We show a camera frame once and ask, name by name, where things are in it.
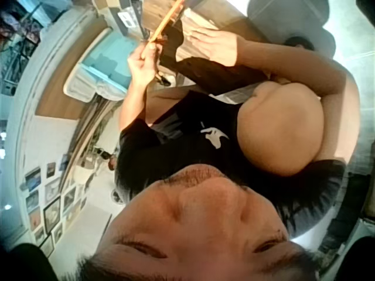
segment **nose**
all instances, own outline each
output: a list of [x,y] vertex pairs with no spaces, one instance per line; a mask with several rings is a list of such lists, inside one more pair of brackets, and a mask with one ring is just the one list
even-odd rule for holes
[[245,204],[244,192],[232,181],[208,179],[180,193],[180,223],[205,236],[231,238],[240,227]]

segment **white logo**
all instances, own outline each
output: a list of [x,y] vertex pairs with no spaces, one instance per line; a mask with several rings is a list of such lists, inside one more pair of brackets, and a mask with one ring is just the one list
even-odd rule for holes
[[206,139],[208,139],[209,141],[211,141],[212,145],[216,149],[221,148],[221,142],[220,142],[220,137],[221,136],[229,139],[228,136],[225,133],[223,133],[221,130],[216,129],[216,128],[207,128],[207,129],[201,130],[200,132],[201,133],[207,133],[206,134]]

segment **man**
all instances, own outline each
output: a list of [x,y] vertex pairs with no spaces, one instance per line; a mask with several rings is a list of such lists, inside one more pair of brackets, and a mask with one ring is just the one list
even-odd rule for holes
[[[190,40],[210,60],[293,83],[263,83],[236,111],[185,89],[146,101],[159,46],[137,48],[128,59],[133,80],[122,106],[117,166],[120,195],[134,198],[79,276],[316,280],[311,259],[289,238],[333,204],[359,131],[355,82],[307,50],[207,29]],[[165,136],[178,135],[162,144],[145,119],[174,127],[163,128]]]

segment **woman's hand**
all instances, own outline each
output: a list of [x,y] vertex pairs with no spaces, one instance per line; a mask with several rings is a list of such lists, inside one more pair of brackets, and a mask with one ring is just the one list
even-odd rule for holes
[[238,54],[246,43],[246,40],[237,34],[206,28],[193,31],[188,40],[209,60],[224,66],[234,66],[238,62]]
[[146,43],[142,43],[130,54],[128,64],[134,85],[147,87],[154,79],[157,72],[156,62],[161,49],[159,44],[150,43],[146,47]]

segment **black t-shirt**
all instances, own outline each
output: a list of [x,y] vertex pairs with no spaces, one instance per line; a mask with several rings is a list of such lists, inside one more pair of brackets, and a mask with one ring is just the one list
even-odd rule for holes
[[119,193],[133,197],[188,165],[204,163],[268,198],[291,237],[312,228],[333,205],[345,164],[312,162],[291,177],[254,167],[237,143],[238,109],[239,105],[191,92],[162,116],[158,128],[136,119],[120,136]]

